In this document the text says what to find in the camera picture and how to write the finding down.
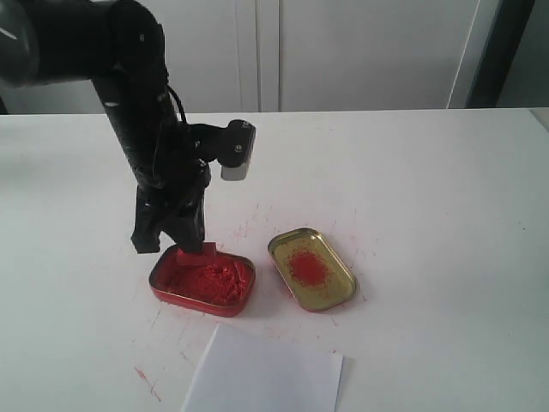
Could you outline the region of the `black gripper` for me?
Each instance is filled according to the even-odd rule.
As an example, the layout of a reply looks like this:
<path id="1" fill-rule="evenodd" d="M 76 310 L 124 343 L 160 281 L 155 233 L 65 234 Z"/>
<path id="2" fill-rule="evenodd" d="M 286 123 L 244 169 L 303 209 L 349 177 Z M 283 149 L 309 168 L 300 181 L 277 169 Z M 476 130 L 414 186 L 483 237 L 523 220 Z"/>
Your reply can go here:
<path id="1" fill-rule="evenodd" d="M 131 98 L 102 101 L 136 178 L 131 242 L 138 254 L 160 251 L 160 232 L 186 253 L 201 253 L 205 240 L 204 191 L 209 166 L 198 159 L 178 98 L 142 103 Z"/>

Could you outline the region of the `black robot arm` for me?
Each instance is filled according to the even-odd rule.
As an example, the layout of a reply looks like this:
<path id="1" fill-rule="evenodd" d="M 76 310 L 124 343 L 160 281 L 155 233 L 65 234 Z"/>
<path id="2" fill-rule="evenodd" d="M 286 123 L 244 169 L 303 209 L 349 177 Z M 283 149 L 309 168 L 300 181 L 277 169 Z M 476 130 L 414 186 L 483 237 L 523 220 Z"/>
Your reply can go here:
<path id="1" fill-rule="evenodd" d="M 169 84 L 163 27 L 145 6 L 2 2 L 1 80 L 90 81 L 136 178 L 134 247 L 157 252 L 166 234 L 184 252 L 202 251 L 208 171 Z"/>

